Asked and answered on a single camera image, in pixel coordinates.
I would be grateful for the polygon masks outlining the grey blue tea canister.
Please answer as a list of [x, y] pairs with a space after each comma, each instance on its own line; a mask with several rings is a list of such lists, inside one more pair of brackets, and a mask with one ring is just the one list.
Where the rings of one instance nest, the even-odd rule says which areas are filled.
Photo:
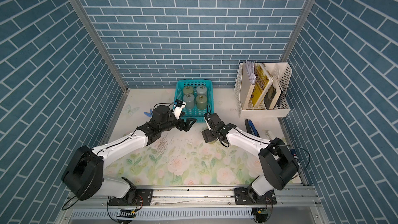
[[193, 94], [186, 94], [183, 96], [183, 101], [186, 103], [185, 109], [191, 110], [195, 107], [195, 96]]

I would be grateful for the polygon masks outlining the olive green tea canister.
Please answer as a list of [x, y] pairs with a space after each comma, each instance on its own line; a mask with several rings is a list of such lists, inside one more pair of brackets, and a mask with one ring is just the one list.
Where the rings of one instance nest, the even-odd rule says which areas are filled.
[[182, 92], [183, 92], [183, 95], [194, 94], [194, 88], [192, 86], [184, 86]]

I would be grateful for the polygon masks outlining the light olive tea canister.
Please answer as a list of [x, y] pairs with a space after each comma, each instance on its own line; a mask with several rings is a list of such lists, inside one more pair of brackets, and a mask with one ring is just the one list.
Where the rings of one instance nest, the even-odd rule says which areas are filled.
[[205, 143], [213, 143], [217, 140], [210, 133], [207, 133], [207, 132], [203, 133], [203, 138], [204, 138]]

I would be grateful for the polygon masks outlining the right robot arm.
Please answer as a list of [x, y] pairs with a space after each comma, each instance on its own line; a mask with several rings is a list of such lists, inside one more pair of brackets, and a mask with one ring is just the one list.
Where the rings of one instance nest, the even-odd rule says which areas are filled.
[[257, 156], [262, 173], [246, 188], [236, 188], [236, 204], [272, 204], [266, 197], [272, 190], [283, 190], [299, 172], [299, 165], [283, 140], [262, 139], [236, 125], [225, 124], [216, 113], [204, 115], [207, 129], [202, 131], [206, 143], [219, 141], [224, 147], [237, 146]]

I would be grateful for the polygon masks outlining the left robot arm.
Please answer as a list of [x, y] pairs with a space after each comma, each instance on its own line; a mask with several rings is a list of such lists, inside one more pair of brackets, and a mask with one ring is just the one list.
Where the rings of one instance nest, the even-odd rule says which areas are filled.
[[122, 205], [135, 203], [136, 186], [125, 177], [106, 176], [104, 170], [121, 157], [154, 143], [165, 131], [176, 128], [188, 132], [197, 120], [182, 119], [183, 108], [182, 105], [173, 110], [166, 105], [157, 106], [151, 119], [131, 134], [102, 146], [80, 147], [64, 171], [62, 181], [79, 201], [106, 196]]

